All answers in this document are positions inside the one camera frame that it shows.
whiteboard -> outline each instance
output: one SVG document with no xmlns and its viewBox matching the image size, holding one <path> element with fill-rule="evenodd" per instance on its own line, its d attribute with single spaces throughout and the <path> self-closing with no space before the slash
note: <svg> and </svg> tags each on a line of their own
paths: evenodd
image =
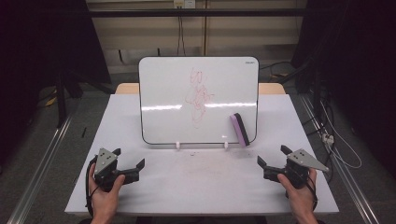
<svg viewBox="0 0 396 224">
<path fill-rule="evenodd" d="M 142 137 L 148 144 L 238 143 L 239 113 L 256 138 L 259 62 L 253 57 L 147 57 L 139 63 Z"/>
</svg>

hand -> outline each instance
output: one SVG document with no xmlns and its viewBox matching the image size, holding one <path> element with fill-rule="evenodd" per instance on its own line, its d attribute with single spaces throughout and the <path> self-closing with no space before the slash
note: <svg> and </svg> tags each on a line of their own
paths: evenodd
<svg viewBox="0 0 396 224">
<path fill-rule="evenodd" d="M 125 180 L 125 175 L 119 175 L 114 181 L 113 189 L 107 193 L 98 189 L 98 185 L 93 179 L 93 172 L 95 170 L 95 163 L 90 169 L 90 194 L 92 195 L 92 208 L 93 208 L 93 220 L 92 224 L 97 223 L 111 223 L 111 220 L 116 215 L 117 206 L 119 204 L 119 192 L 120 188 Z"/>
<path fill-rule="evenodd" d="M 315 189 L 315 183 L 317 181 L 317 171 L 315 169 L 309 169 L 309 177 L 312 181 L 308 180 L 309 186 Z M 302 189 L 296 189 L 284 175 L 277 175 L 279 182 L 286 189 L 289 195 L 290 207 L 294 217 L 300 224 L 306 223 L 318 223 L 314 216 L 314 196 L 307 186 Z"/>
</svg>

person's left hand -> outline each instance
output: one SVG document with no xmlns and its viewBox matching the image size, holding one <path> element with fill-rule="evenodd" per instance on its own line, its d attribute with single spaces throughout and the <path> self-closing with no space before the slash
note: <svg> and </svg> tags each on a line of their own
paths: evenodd
<svg viewBox="0 0 396 224">
<path fill-rule="evenodd" d="M 92 208 L 93 208 L 93 220 L 92 224 L 97 223 L 111 223 L 111 220 L 116 215 L 117 206 L 119 204 L 119 192 L 120 188 L 125 180 L 125 175 L 119 175 L 114 182 L 112 190 L 107 193 L 95 183 L 93 179 L 93 173 L 95 170 L 95 163 L 90 169 L 90 194 L 92 194 Z"/>
</svg>

person's right hand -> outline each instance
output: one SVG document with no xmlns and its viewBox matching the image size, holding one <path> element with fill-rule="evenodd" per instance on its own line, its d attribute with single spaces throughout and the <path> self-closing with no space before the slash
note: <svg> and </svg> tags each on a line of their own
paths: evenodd
<svg viewBox="0 0 396 224">
<path fill-rule="evenodd" d="M 312 182 L 308 180 L 309 186 L 312 189 L 315 188 L 315 183 L 317 181 L 317 171 L 315 169 L 309 169 L 309 177 Z M 307 186 L 302 189 L 296 189 L 284 175 L 277 175 L 280 184 L 286 189 L 289 195 L 290 208 L 300 224 L 311 224 L 318 223 L 314 216 L 314 196 Z"/>
</svg>

gray floor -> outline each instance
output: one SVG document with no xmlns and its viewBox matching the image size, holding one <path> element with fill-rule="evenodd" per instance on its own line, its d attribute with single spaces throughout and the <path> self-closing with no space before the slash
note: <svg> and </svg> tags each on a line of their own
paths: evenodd
<svg viewBox="0 0 396 224">
<path fill-rule="evenodd" d="M 135 80 L 133 75 L 115 75 L 113 79 L 113 86 Z M 263 70 L 261 80 L 268 79 L 268 71 Z M 293 85 L 294 82 L 290 81 L 284 87 L 293 101 L 301 122 L 304 122 L 309 120 L 309 117 Z M 53 157 L 50 169 L 43 178 L 27 216 L 23 218 L 25 223 L 78 223 L 81 221 L 81 217 L 68 215 L 64 209 L 83 162 L 86 160 L 109 98 L 108 95 L 94 88 L 82 86 L 84 95 L 81 99 L 67 98 L 68 108 L 78 105 L 76 113 Z M 15 150 L 15 154 L 4 165 L 3 173 L 0 175 L 0 223 L 7 223 L 9 220 L 55 134 L 58 121 L 57 105 L 43 106 L 42 104 L 38 105 L 29 130 Z M 336 101 L 332 102 L 332 108 L 337 132 L 356 149 L 362 160 L 362 167 L 350 169 L 350 172 L 373 207 L 379 223 L 394 223 L 393 220 L 396 220 L 395 179 L 374 159 L 364 141 L 351 131 L 351 124 L 342 110 L 337 107 Z M 315 130 L 311 122 L 308 122 L 304 129 L 307 133 Z M 324 161 L 326 153 L 318 135 L 311 134 L 308 139 L 318 159 Z M 340 141 L 336 144 L 345 161 L 357 164 L 356 156 L 348 147 Z M 365 223 L 342 178 L 335 170 L 333 171 L 334 175 L 329 185 L 340 213 L 321 216 L 318 219 L 326 223 Z M 134 223 L 134 220 L 134 217 L 117 217 L 114 223 Z M 267 220 L 270 224 L 295 223 L 291 215 L 267 217 Z M 248 220 L 232 218 L 225 220 L 225 223 L 248 223 Z"/>
</svg>

